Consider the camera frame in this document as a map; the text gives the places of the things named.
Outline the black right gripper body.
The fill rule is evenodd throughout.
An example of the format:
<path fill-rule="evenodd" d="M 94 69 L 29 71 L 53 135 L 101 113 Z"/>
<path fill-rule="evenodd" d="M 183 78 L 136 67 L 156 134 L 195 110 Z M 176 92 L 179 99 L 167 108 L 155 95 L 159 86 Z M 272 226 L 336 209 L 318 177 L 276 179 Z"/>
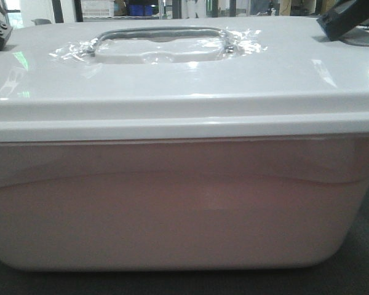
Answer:
<path fill-rule="evenodd" d="M 369 19 L 369 0 L 338 1 L 317 18 L 327 38 L 336 41 Z"/>

